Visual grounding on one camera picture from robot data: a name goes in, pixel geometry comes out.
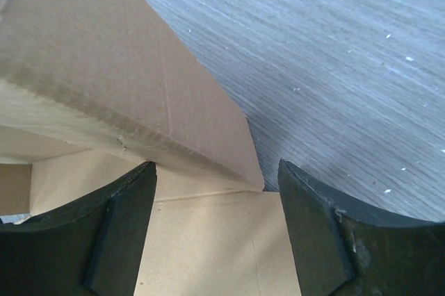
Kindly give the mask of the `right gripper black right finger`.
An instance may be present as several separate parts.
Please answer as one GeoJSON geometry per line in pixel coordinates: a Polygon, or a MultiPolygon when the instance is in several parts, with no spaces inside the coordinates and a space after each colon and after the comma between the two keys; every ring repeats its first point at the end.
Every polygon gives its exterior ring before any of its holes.
{"type": "Polygon", "coordinates": [[[281,160],[277,175],[303,295],[443,295],[444,223],[378,208],[281,160]]]}

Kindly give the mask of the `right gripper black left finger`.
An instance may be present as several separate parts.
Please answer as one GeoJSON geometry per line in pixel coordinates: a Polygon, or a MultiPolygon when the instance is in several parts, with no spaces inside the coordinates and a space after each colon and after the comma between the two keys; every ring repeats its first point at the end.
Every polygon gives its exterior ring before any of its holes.
{"type": "Polygon", "coordinates": [[[2,295],[133,295],[156,192],[145,162],[20,224],[1,225],[2,295]]]}

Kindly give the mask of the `brown cardboard box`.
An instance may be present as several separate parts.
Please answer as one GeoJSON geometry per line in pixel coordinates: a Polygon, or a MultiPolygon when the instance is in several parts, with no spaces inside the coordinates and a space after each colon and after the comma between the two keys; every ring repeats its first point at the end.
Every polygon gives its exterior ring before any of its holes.
{"type": "Polygon", "coordinates": [[[8,223],[145,162],[157,182],[133,295],[300,294],[246,116],[146,0],[1,0],[8,223]]]}

